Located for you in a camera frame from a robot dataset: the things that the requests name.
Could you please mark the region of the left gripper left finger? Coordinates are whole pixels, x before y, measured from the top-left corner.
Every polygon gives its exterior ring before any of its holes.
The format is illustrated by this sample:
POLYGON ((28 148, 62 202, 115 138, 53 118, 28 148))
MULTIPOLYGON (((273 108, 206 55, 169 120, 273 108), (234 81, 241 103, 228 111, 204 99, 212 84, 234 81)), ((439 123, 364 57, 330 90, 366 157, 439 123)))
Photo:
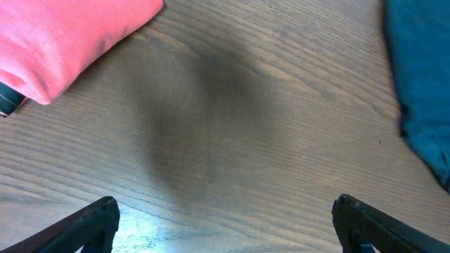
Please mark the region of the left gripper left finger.
POLYGON ((111 253, 119 221, 116 199, 102 197, 1 253, 111 253))

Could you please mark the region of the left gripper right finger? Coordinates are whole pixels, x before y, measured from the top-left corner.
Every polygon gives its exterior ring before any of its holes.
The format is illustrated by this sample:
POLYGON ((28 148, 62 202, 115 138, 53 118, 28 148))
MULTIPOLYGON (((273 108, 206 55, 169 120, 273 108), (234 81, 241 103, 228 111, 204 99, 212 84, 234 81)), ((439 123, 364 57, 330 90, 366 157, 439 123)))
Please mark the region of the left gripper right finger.
POLYGON ((341 194, 331 213, 343 253, 449 253, 448 244, 351 195, 341 194))

